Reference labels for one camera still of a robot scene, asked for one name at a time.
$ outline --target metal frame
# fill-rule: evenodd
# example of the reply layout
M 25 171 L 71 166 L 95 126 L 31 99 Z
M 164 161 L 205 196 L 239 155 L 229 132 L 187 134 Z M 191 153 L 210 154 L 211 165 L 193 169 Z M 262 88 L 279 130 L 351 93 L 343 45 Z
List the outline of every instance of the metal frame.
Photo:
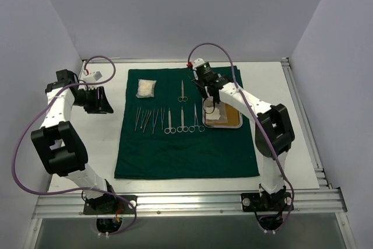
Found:
M 152 63 L 152 62 L 180 62 L 184 59 L 114 59 L 115 63 Z M 105 63 L 97 59 L 94 63 Z M 284 75 L 290 90 L 295 110 L 297 112 L 307 148 L 311 155 L 316 177 L 320 185 L 319 190 L 296 190 L 294 212 L 297 213 L 335 213 L 340 230 L 347 248 L 356 248 L 353 234 L 349 226 L 346 206 L 342 192 L 332 189 L 325 177 L 319 153 L 316 148 L 307 115 L 298 95 L 290 64 L 287 59 L 281 62 Z M 138 196 L 137 212 L 139 217 L 157 216 L 216 216 L 216 215 L 253 215 L 241 210 L 240 194 L 250 192 L 237 190 L 229 192 L 180 192 L 180 193 L 146 193 Z M 83 215 L 83 201 L 80 194 L 65 194 L 39 197 L 36 203 L 33 220 L 24 248 L 34 248 L 42 219 L 92 219 L 96 216 Z

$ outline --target robotic arm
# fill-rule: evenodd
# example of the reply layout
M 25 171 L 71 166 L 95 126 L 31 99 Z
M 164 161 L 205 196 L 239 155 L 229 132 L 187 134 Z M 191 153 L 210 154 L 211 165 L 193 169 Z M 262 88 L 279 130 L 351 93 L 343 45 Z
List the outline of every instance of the robotic arm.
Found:
M 201 58 L 196 59 L 194 62 L 189 62 L 188 67 L 193 70 L 193 82 L 204 99 L 211 96 L 214 106 L 221 101 L 227 103 L 255 123 L 244 99 L 230 77 L 221 76 L 213 72 L 210 64 Z M 287 152 L 291 148 L 291 143 L 295 138 L 286 107 L 282 104 L 271 105 L 242 88 L 240 90 L 263 126 L 284 169 Z M 261 184 L 259 186 L 260 199 L 257 200 L 257 205 L 262 211 L 283 210 L 286 204 L 288 204 L 290 194 L 286 192 L 286 186 L 280 169 L 272 156 L 263 134 L 258 129 L 258 126 L 255 126 L 255 145 L 263 155 L 263 169 L 261 172 Z
M 69 70 L 56 72 L 57 81 L 48 84 L 45 93 L 48 103 L 64 86 L 77 83 Z M 83 78 L 84 82 L 95 82 L 102 77 L 93 72 Z M 31 140 L 49 174 L 58 174 L 72 180 L 79 187 L 97 188 L 108 192 L 114 190 L 110 184 L 96 174 L 87 164 L 87 150 L 70 123 L 72 106 L 82 106 L 88 114 L 113 113 L 105 96 L 104 87 L 78 89 L 70 87 L 63 91 L 47 111 L 40 129 L 31 132 Z M 110 211 L 117 207 L 113 196 L 95 191 L 85 191 L 87 202 L 95 210 Z

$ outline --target table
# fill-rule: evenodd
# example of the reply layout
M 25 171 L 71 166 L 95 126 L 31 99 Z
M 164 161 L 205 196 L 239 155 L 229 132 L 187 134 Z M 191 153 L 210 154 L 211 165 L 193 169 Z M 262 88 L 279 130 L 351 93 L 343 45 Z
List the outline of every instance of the table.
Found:
M 96 173 L 109 181 L 115 192 L 210 192 L 210 191 L 255 191 L 260 177 L 177 179 L 177 180 L 124 180 L 114 179 L 118 156 L 119 137 L 124 116 L 125 90 L 129 69 L 183 68 L 184 62 L 116 62 L 117 74 L 104 85 L 107 99 L 114 114 L 86 114 L 80 107 L 72 110 L 71 123 L 81 137 L 89 155 L 89 165 Z M 285 172 L 297 190 L 318 189 L 319 184 L 307 148 L 300 121 L 294 107 L 281 62 L 236 62 L 241 71 L 244 89 L 272 104 L 284 104 L 293 124 L 295 141 L 286 159 Z M 229 66 L 227 62 L 211 62 L 212 67 Z M 102 79 L 112 73 L 109 63 L 95 62 L 88 66 L 90 72 L 100 71 Z M 259 172 L 262 156 L 257 150 Z M 60 191 L 75 187 L 74 183 L 53 175 L 49 191 Z

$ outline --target scissor handle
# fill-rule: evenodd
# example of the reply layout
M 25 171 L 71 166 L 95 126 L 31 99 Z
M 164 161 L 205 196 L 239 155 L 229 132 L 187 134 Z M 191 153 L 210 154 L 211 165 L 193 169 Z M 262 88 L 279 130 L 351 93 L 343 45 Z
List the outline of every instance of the scissor handle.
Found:
M 165 128 L 164 129 L 165 134 L 169 134 L 169 133 L 174 134 L 175 132 L 176 132 L 175 128 Z
M 187 102 L 188 101 L 188 98 L 186 97 L 186 96 L 179 96 L 178 98 L 177 98 L 177 101 L 178 102 Z

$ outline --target surgical scissors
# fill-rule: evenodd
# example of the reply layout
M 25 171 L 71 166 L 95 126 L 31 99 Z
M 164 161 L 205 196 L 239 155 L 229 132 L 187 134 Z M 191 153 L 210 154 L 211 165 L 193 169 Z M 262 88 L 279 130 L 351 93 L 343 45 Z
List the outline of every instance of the surgical scissors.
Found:
M 171 110 L 168 109 L 168 128 L 164 129 L 165 134 L 174 134 L 176 132 L 176 129 L 172 127 L 171 125 Z
M 198 124 L 197 108 L 196 104 L 194 104 L 194 125 L 191 125 L 189 127 L 189 131 L 194 132 L 196 130 L 196 127 L 198 128 L 199 132 L 205 131 L 205 127 L 203 125 Z
M 184 110 L 182 109 L 182 106 L 181 106 L 181 126 L 180 127 L 177 127 L 177 132 L 188 132 L 189 129 L 188 127 L 184 126 Z
M 181 96 L 177 98 L 178 102 L 187 102 L 188 98 L 184 96 L 184 81 L 181 80 Z

